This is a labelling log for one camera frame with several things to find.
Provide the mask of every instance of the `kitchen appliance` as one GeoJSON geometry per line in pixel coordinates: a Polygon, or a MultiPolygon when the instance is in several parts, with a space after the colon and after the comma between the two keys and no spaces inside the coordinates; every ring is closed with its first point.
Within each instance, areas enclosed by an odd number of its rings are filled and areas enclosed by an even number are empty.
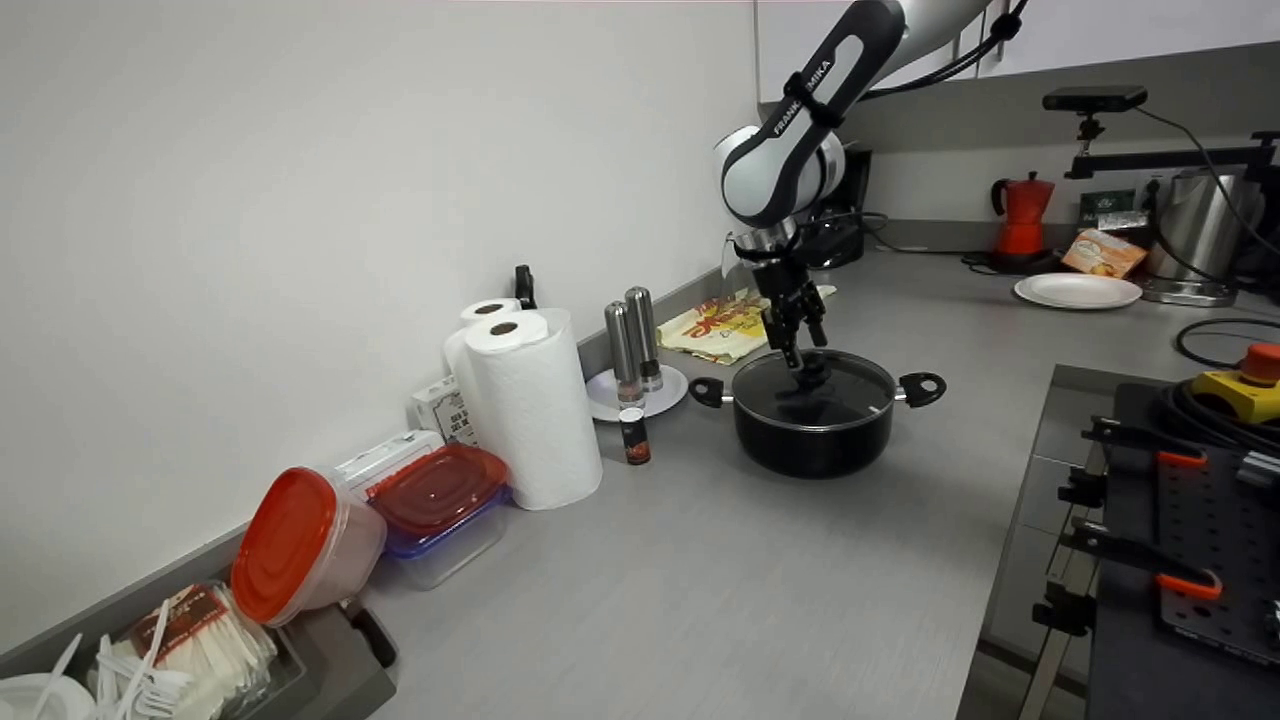
{"type": "Polygon", "coordinates": [[[1155,202],[1161,243],[1147,261],[1147,295],[1153,300],[1232,300],[1232,261],[1245,225],[1261,207],[1261,187],[1240,174],[1180,174],[1155,202]]]}
{"type": "Polygon", "coordinates": [[[1042,247],[1042,207],[1050,202],[1050,185],[1034,180],[996,180],[991,185],[991,213],[1003,215],[1003,227],[996,237],[996,261],[1038,261],[1042,247]]]}

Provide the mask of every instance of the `food package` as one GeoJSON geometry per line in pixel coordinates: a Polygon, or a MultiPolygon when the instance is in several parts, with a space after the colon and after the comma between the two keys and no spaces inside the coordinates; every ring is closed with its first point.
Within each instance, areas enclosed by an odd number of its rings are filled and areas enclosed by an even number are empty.
{"type": "Polygon", "coordinates": [[[758,295],[738,292],[732,300],[696,305],[658,326],[658,345],[700,355],[707,366],[738,366],[763,349],[758,295]]]}
{"type": "Polygon", "coordinates": [[[1088,274],[1088,277],[1129,277],[1147,253],[1119,242],[1119,237],[1109,237],[1099,227],[1085,227],[1065,263],[1077,267],[1077,274],[1088,274]]]}

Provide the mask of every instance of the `pot lid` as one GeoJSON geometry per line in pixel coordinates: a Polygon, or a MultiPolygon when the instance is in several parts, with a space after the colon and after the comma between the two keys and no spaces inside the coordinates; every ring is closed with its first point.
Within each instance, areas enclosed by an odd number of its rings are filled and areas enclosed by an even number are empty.
{"type": "Polygon", "coordinates": [[[780,429],[848,429],[869,423],[892,408],[896,381],[848,354],[802,354],[802,366],[822,372],[798,386],[784,354],[768,354],[735,372],[732,405],[780,429]]]}

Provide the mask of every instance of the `orange item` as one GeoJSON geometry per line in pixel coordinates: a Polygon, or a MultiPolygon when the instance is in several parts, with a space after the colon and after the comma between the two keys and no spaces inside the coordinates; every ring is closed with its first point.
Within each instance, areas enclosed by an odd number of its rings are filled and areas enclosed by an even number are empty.
{"type": "Polygon", "coordinates": [[[289,470],[268,488],[233,564],[242,616],[268,619],[289,609],[322,555],[333,520],[337,492],[319,474],[289,470]]]}
{"type": "Polygon", "coordinates": [[[1280,345],[1247,345],[1247,354],[1240,360],[1240,381],[1261,386],[1261,389],[1277,389],[1277,381],[1280,381],[1280,345]]]}
{"type": "Polygon", "coordinates": [[[1030,261],[1042,256],[1042,207],[1049,207],[1050,185],[1034,180],[996,180],[991,185],[991,207],[1003,215],[996,256],[1003,261],[1030,261]]]}

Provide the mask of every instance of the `metal container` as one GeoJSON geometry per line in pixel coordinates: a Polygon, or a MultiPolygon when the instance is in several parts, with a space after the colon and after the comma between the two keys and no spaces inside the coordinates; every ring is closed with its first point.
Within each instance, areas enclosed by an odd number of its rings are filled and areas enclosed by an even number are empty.
{"type": "Polygon", "coordinates": [[[1153,287],[1180,295],[1222,295],[1222,277],[1232,274],[1240,243],[1240,215],[1254,207],[1254,185],[1245,176],[1180,174],[1161,197],[1155,219],[1164,243],[1153,247],[1153,287]]]}
{"type": "Polygon", "coordinates": [[[784,354],[763,354],[722,381],[700,377],[689,386],[690,401],[707,408],[735,408],[738,447],[784,478],[832,480],[871,463],[887,444],[892,405],[935,405],[947,381],[935,372],[907,372],[892,381],[878,366],[832,349],[810,349],[822,381],[796,386],[784,354]]]}

